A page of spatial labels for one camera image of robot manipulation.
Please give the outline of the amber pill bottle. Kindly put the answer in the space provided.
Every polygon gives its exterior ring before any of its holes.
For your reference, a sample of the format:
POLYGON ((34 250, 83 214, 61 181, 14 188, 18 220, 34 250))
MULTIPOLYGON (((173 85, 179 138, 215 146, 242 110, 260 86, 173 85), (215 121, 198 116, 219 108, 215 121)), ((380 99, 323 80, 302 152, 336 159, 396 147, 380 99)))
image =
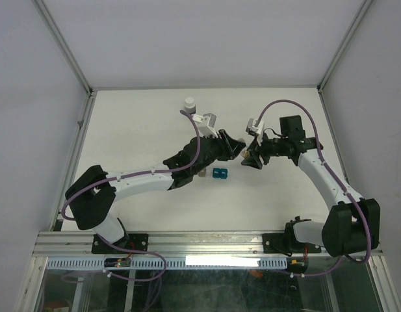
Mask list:
POLYGON ((249 159, 251 157, 250 151, 248 149, 243 150, 241 156, 244 160, 249 159))

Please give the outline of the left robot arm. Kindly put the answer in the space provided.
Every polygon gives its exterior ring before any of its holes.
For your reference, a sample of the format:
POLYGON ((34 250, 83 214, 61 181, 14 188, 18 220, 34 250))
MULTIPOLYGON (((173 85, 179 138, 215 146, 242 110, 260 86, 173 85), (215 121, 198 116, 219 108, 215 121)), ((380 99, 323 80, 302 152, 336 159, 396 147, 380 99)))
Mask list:
POLYGON ((66 191, 65 198, 78 229, 92 230, 113 252, 127 248, 128 236, 119 218, 110 213, 115 202, 137 194, 173 190, 191 183, 215 161, 236 159, 245 148, 223 129, 217 136, 196 136, 174 156, 140 171, 107 172, 93 165, 66 191))

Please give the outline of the teal pill box compartments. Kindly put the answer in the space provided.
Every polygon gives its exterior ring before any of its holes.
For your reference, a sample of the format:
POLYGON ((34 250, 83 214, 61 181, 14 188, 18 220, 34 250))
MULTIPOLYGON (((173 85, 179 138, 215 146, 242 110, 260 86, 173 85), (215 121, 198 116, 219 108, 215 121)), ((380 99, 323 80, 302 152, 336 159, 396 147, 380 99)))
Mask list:
POLYGON ((227 179, 228 169, 227 168, 213 168, 212 177, 215 179, 227 179))

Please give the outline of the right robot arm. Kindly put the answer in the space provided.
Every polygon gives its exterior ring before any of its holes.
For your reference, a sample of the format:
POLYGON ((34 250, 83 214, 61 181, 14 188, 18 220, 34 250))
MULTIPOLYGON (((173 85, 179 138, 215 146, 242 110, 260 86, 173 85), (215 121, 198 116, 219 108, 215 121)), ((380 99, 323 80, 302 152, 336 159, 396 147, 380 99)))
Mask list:
POLYGON ((325 248, 332 257, 376 249, 379 245, 380 205, 365 199, 330 166, 322 145, 308 137, 299 115, 280 118, 281 133, 268 138, 264 123, 250 119, 246 131, 253 136, 243 166, 262 169, 273 157, 290 159, 311 180, 326 203, 325 222, 297 216, 285 224, 282 236, 270 242, 271 248, 285 255, 300 252, 306 244, 325 248))

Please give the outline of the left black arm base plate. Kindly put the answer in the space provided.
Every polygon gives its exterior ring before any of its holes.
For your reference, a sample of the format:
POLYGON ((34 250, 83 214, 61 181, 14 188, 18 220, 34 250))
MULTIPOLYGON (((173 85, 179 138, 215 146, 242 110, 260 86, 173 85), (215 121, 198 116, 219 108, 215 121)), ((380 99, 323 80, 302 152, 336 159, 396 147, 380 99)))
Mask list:
POLYGON ((94 235, 92 254, 128 254, 130 250, 147 251, 149 235, 147 233, 128 232, 125 237, 113 242, 111 247, 99 235, 94 235))

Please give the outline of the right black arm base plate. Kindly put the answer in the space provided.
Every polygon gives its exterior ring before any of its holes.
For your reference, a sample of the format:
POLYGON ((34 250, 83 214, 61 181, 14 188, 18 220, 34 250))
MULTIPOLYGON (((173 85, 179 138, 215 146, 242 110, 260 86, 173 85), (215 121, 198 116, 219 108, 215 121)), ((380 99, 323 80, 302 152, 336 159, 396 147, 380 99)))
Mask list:
POLYGON ((303 254, 307 251, 309 254, 319 254, 320 247, 314 244, 298 242, 289 238, 284 232, 264 233, 262 234, 262 245, 265 254, 283 254, 291 256, 292 254, 303 254))

